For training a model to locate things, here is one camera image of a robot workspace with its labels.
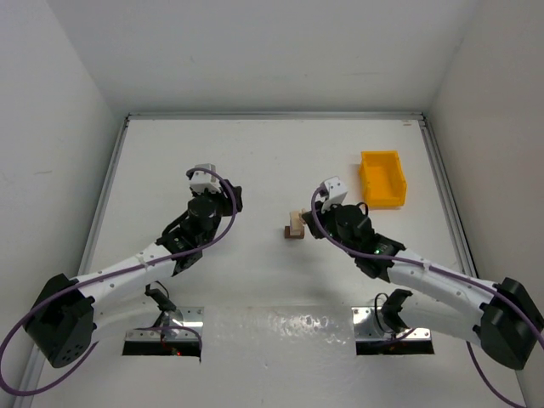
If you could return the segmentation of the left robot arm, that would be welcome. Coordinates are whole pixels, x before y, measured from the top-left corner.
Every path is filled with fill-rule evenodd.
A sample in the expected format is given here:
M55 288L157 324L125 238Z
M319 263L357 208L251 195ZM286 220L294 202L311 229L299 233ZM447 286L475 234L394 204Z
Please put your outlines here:
M144 250L109 268L49 279L23 328L54 368L68 366L112 333L153 325L176 306L152 284L196 264L224 218L241 212L242 188L229 180L191 182L187 209Z

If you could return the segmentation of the yellow plastic bin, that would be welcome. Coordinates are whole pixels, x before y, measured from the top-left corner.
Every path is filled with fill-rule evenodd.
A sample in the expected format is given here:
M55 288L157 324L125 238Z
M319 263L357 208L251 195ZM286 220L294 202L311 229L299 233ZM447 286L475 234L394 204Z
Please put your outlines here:
M407 183L397 150L362 151L359 176L362 198L370 208L405 205Z

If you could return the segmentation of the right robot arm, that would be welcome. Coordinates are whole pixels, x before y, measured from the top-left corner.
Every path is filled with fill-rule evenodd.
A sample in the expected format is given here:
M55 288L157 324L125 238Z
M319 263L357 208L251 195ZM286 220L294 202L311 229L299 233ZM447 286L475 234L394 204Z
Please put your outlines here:
M520 282L471 279L430 263L378 234L363 203L322 206L301 217L310 234L346 252L369 278L396 286L380 309L390 331L425 327L475 344L509 369L525 368L542 340L543 315Z

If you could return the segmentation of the beige wood plank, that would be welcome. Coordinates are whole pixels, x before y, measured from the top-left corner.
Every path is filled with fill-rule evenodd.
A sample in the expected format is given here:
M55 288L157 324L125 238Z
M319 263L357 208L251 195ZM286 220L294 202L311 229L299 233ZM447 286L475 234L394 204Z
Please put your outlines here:
M304 229L304 222L301 219L301 213L299 211L290 212L290 224L292 230Z

